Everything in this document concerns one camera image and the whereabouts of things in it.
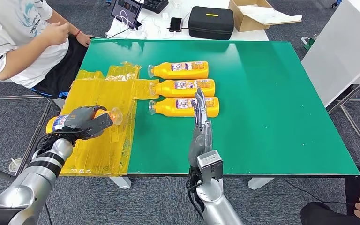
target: robotic arm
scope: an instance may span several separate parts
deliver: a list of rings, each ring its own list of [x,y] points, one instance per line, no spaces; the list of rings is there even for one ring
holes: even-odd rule
[[[195,93],[195,99],[192,101],[195,127],[188,153],[188,197],[207,225],[242,225],[219,183],[223,177],[223,160],[216,150],[212,150],[212,127],[201,89]]]
[[[44,136],[41,148],[14,182],[0,194],[0,225],[36,225],[65,161],[78,139],[102,134],[113,124],[107,113],[95,117],[102,106],[74,109],[57,132]]]

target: plastic bottle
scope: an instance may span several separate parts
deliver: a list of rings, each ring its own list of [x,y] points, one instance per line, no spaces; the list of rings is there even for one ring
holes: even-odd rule
[[[193,117],[194,108],[191,105],[194,97],[188,98],[166,98],[163,101],[150,101],[148,109],[151,115],[156,113],[170,117]],[[217,97],[206,97],[206,111],[208,117],[217,117],[219,112],[219,102]]]
[[[194,96],[197,88],[201,88],[206,97],[215,96],[215,81],[212,79],[166,80],[158,84],[151,83],[150,94],[162,95],[167,98],[190,98]]]
[[[96,111],[94,118],[104,113],[108,113],[114,125],[120,125],[122,123],[123,120],[122,112],[118,108],[113,108],[110,111],[99,109]],[[67,120],[67,117],[68,115],[62,115],[51,118],[46,125],[46,133],[48,134],[56,130],[62,129],[64,126],[64,122]]]
[[[158,66],[148,66],[150,77],[159,76],[164,79],[206,79],[208,72],[209,67],[206,61],[164,62]]]

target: green tabletop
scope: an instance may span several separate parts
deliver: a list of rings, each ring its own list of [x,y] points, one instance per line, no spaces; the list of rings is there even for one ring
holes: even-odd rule
[[[107,74],[123,61],[147,66],[205,60],[220,113],[213,149],[227,175],[358,175],[289,42],[94,40],[81,69]],[[129,174],[188,173],[194,118],[149,115],[138,101]]]

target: white t-shirt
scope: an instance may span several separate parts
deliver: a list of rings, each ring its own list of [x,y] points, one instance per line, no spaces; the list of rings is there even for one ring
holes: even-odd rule
[[[47,26],[53,10],[46,0],[0,0],[0,72],[6,64],[6,53],[29,43]],[[27,69],[11,78],[17,84],[32,88],[57,65],[68,50],[68,39],[50,46]]]

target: floor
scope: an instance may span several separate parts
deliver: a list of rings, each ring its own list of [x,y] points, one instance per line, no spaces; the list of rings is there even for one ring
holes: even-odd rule
[[[272,26],[270,40],[291,41],[299,58],[305,55],[300,38],[322,30],[334,9],[331,0],[269,0],[277,10],[303,15],[303,22]],[[110,26],[110,7],[104,0],[49,0],[49,4],[85,33],[102,37]],[[11,82],[0,82],[0,95],[32,94]],[[8,171],[10,158],[21,158],[46,104],[44,99],[0,101],[0,169]],[[348,109],[360,126],[360,103]],[[49,117],[57,112],[51,110]],[[352,158],[360,165],[360,140],[346,117],[337,110],[331,118]],[[224,178],[225,195],[245,224],[300,225],[300,209],[313,198],[283,179],[258,190],[250,178]],[[345,201],[341,178],[288,178],[292,184],[326,201]],[[53,224],[60,225],[199,225],[188,201],[186,178],[131,178],[132,187],[118,188],[109,178],[59,177],[48,206]],[[8,186],[0,180],[0,192]],[[329,205],[337,212],[345,206]],[[48,224],[43,211],[39,223]]]

